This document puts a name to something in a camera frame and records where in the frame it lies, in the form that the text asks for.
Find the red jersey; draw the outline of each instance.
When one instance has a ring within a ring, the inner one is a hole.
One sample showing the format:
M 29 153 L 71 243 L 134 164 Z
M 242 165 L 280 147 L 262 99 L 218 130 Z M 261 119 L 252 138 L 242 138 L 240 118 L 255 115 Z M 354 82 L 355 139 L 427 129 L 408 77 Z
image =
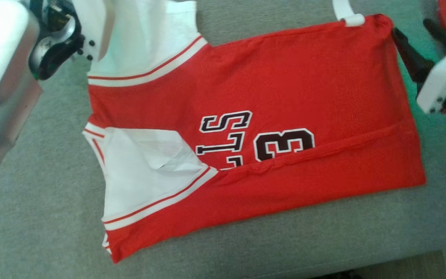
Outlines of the red jersey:
M 137 2 L 163 24 L 119 18 L 89 73 L 84 135 L 114 262 L 200 228 L 425 183 L 386 16 L 211 46 L 193 2 Z

